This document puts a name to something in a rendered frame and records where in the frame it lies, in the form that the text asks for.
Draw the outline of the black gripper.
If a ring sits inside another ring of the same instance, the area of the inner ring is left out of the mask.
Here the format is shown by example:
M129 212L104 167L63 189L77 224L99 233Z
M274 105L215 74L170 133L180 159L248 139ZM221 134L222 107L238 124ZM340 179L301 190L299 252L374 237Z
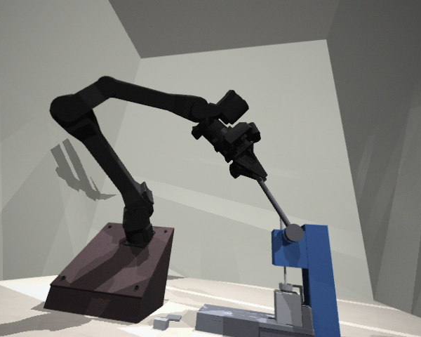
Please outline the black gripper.
M233 161L229 165L229 171L235 179L242 175L256 180L254 173L265 182L267 173L254 154L254 142L248 142L246 137L242 137L244 134L251 136L252 133L253 127L246 122L239 122L233 128L231 126L219 128L212 135L210 143L216 152L225 157L227 163ZM245 169L251 173L247 173Z

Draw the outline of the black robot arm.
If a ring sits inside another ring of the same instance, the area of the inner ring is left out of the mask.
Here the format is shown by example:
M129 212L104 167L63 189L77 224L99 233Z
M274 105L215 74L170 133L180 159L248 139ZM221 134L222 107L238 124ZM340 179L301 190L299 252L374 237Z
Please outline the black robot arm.
M155 234L149 220L154 212L152 191L145 181L139 184L133 179L100 131L93 108L108 98L168 110L199 123L192 127L192 135L196 140L203 136L209 143L214 132L225 126L223 123L233 125L249 106L234 90L229 90L214 104L199 96L164 93L111 76L102 76L75 94L53 100L49 109L52 118L87 147L121 193L125 204L122 228L126 239L123 245L145 248Z

